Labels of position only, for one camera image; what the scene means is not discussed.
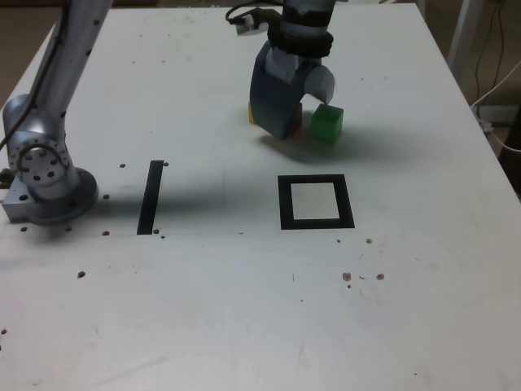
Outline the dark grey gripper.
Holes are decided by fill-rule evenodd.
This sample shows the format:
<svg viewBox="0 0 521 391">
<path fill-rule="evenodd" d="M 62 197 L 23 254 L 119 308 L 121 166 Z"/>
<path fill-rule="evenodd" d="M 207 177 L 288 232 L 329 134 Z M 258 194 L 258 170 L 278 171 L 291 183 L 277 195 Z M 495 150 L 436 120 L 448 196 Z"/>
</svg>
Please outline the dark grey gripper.
<svg viewBox="0 0 521 391">
<path fill-rule="evenodd" d="M 304 93 L 322 103 L 329 103 L 335 92 L 335 77 L 321 65 L 320 59 L 270 49 L 270 43 L 266 42 L 256 57 L 249 103 L 255 123 L 273 137 L 284 140 L 293 130 Z M 304 74 L 296 72 L 309 64 L 317 67 L 304 82 Z"/>
</svg>

